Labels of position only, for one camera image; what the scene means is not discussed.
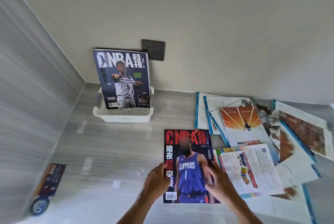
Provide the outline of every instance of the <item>hand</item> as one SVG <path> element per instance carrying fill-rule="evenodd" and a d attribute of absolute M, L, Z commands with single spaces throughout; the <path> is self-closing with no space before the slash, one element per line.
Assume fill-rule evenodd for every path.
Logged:
<path fill-rule="evenodd" d="M 206 166 L 205 169 L 214 178 L 214 185 L 206 184 L 205 188 L 220 202 L 229 203 L 231 200 L 240 198 L 226 172 L 213 161 L 213 168 Z"/>
<path fill-rule="evenodd" d="M 155 201 L 161 197 L 168 189 L 170 178 L 164 178 L 165 163 L 160 163 L 158 167 L 152 169 L 144 182 L 144 188 L 141 196 L 148 200 Z"/>
<path fill-rule="evenodd" d="M 119 74 L 113 74 L 112 77 L 115 78 L 115 79 L 119 79 L 120 75 Z"/>

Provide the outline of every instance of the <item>round sticker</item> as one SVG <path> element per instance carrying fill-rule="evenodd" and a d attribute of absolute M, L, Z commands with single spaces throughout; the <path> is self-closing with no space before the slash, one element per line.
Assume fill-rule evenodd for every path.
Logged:
<path fill-rule="evenodd" d="M 38 216 L 44 213 L 49 205 L 48 198 L 39 197 L 30 206 L 30 213 L 32 215 Z"/>

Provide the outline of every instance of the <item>clippers jersey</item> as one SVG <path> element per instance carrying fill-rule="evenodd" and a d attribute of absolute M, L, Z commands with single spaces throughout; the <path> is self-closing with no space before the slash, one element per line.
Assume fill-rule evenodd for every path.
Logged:
<path fill-rule="evenodd" d="M 179 183 L 181 193 L 192 194 L 206 192 L 205 179 L 200 164 L 197 161 L 198 153 L 186 158 L 179 157 Z"/>
<path fill-rule="evenodd" d="M 116 95 L 120 98 L 129 98 L 133 97 L 133 84 L 135 83 L 134 79 L 131 76 L 120 77 L 118 82 L 115 83 Z"/>

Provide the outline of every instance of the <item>nba magazine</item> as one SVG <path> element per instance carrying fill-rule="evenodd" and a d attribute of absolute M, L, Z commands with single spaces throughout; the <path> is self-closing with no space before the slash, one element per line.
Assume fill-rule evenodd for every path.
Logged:
<path fill-rule="evenodd" d="M 164 203 L 219 203 L 205 189 L 213 184 L 210 173 L 213 152 L 208 130 L 165 130 L 164 162 L 170 185 Z"/>
<path fill-rule="evenodd" d="M 94 49 L 93 54 L 107 109 L 151 107 L 147 52 Z"/>

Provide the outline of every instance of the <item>left hand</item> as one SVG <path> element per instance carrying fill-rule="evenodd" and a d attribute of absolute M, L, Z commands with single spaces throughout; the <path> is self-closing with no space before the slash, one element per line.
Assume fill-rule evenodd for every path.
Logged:
<path fill-rule="evenodd" d="M 164 195 L 170 184 L 170 179 L 164 178 L 164 169 L 166 169 L 166 167 L 167 165 L 165 163 L 160 163 L 158 167 L 152 169 L 144 182 L 141 196 L 148 197 L 149 200 L 155 201 L 157 198 Z"/>

